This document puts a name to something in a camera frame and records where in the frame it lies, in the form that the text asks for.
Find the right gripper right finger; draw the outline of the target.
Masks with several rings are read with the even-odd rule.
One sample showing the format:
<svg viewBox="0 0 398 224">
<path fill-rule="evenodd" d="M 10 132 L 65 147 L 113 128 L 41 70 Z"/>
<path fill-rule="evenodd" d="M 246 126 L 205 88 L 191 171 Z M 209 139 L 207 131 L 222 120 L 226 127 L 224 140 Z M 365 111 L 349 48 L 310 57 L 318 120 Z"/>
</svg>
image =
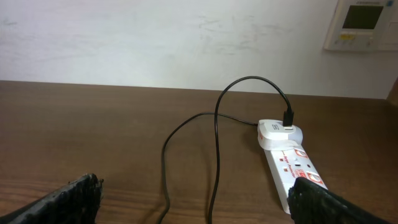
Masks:
<svg viewBox="0 0 398 224">
<path fill-rule="evenodd" d="M 287 203 L 295 224 L 388 224 L 304 177 L 289 189 Z"/>
</svg>

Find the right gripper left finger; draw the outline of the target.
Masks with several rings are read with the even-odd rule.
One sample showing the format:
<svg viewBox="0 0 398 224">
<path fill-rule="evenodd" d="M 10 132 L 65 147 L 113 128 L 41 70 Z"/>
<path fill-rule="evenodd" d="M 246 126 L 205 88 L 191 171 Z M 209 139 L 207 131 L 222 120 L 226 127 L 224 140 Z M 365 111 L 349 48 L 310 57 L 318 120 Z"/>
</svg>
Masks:
<svg viewBox="0 0 398 224">
<path fill-rule="evenodd" d="M 96 223 L 103 179 L 85 174 L 44 197 L 1 217 L 5 224 Z"/>
</svg>

